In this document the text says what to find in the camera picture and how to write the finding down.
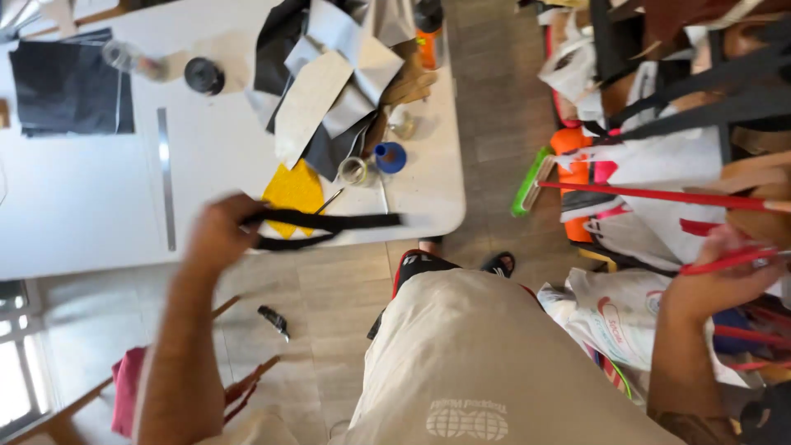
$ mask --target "beige t-shirt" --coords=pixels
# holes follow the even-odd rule
[[[247,428],[271,432],[256,425]],[[330,443],[683,444],[618,392],[521,286],[464,269],[401,287],[365,354],[349,430]]]

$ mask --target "scissors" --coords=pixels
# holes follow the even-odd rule
[[[709,272],[716,272],[727,268],[732,268],[739,264],[752,263],[754,268],[762,268],[769,264],[769,259],[780,257],[784,260],[791,260],[791,250],[780,250],[774,247],[761,247],[750,245],[741,249],[731,250],[712,263],[685,264],[679,269],[679,275],[701,275]]]

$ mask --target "green broom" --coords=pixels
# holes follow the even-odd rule
[[[552,167],[554,167],[553,151],[548,146],[542,147],[536,155],[533,165],[530,166],[528,175],[519,187],[519,192],[513,198],[511,215],[518,217],[530,213],[530,207],[535,203],[541,191],[538,181],[545,181],[552,173]]]

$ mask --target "yellow glitter foam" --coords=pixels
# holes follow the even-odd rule
[[[304,159],[300,159],[291,171],[283,164],[278,166],[278,171],[272,181],[269,181],[261,199],[271,202],[276,208],[293,208],[304,213],[313,213],[324,203],[324,194],[321,192],[319,176],[308,167]],[[284,222],[267,221],[267,224],[284,239],[291,238],[297,229],[296,226]],[[313,229],[300,227],[300,230],[307,236],[313,233]]]

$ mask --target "person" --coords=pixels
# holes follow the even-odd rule
[[[255,240],[258,227],[241,229],[237,221],[263,205],[239,194],[198,218],[147,357],[136,443],[296,443],[287,432],[272,439],[276,427],[255,416],[223,431],[212,294]],[[698,264],[741,243],[722,226],[706,239]],[[430,252],[404,259],[410,255],[418,257],[402,260],[405,275],[365,354],[350,426],[331,443],[738,443],[703,326],[712,314],[757,298],[782,274],[781,264],[672,281],[661,299],[646,416],[523,287]],[[407,267],[420,263],[430,271]]]

